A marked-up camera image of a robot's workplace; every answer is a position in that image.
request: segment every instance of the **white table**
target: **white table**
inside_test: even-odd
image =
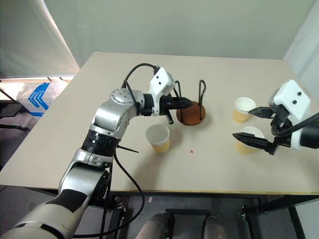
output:
[[[269,119],[236,124],[231,116],[236,98],[247,96],[266,106],[282,83],[296,78],[285,61],[119,53],[93,54],[5,165],[0,184],[56,189],[98,106],[142,62],[164,66],[189,99],[198,100],[200,79],[207,84],[206,118],[197,126],[180,124],[175,112],[173,125],[165,116],[131,120],[120,145],[140,153],[121,149],[117,153],[143,190],[319,194],[316,150],[280,147],[275,156],[264,151],[241,155],[235,150],[232,133],[246,125],[272,139]],[[130,85],[147,93],[151,78],[152,71],[143,67],[130,78]],[[171,149],[163,155],[155,154],[145,138],[146,129],[155,123],[168,125],[171,131]],[[136,190],[117,165],[113,171],[113,191]]]

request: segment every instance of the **white paper cup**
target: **white paper cup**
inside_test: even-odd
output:
[[[265,138],[264,134],[259,129],[257,129],[255,127],[252,127],[252,126],[243,127],[240,130],[240,132],[242,132],[242,133],[251,133],[251,134],[255,135],[258,138]],[[236,143],[236,150],[239,153],[241,153],[241,154],[249,154],[249,153],[252,153],[252,152],[259,151],[260,149],[247,146],[244,143],[238,141]]]
[[[146,130],[145,135],[156,153],[169,150],[169,129],[165,125],[154,124]]]
[[[233,120],[236,123],[246,122],[251,115],[248,111],[256,108],[256,103],[248,97],[240,97],[235,101],[235,109],[233,113]]]

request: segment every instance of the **metal frame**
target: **metal frame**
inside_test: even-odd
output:
[[[38,192],[44,192],[46,194],[50,195],[57,195],[58,190],[50,190],[50,189],[32,189]],[[255,199],[258,201],[258,205],[254,207],[247,207],[243,205],[242,207],[242,218],[247,221],[249,232],[251,239],[261,239],[261,233],[258,225],[257,217],[259,214],[276,211],[276,210],[282,210],[282,209],[289,209],[289,213],[294,225],[294,229],[296,232],[296,235],[299,239],[305,239],[305,234],[302,228],[302,225],[299,220],[299,216],[297,213],[297,210],[295,208],[295,205],[308,203],[310,201],[318,200],[319,195],[284,195],[281,198],[267,201],[267,195],[264,194],[227,194],[227,193],[176,193],[176,192],[151,192],[146,191],[144,192],[145,196],[179,196],[179,197],[202,197],[202,198],[233,198],[233,199]],[[119,208],[116,208],[116,205],[118,203],[115,201],[115,197],[127,197],[132,195],[139,195],[139,192],[111,192],[111,201],[113,203],[109,203],[109,205],[113,205],[110,207],[110,209],[113,209],[112,213],[112,228],[115,228],[114,225],[119,225],[120,221],[122,220],[125,210],[123,213],[123,216],[120,217],[119,215]],[[91,202],[91,205],[97,206],[97,207],[104,207],[104,200],[95,200]],[[183,210],[176,211],[176,214],[182,213]]]

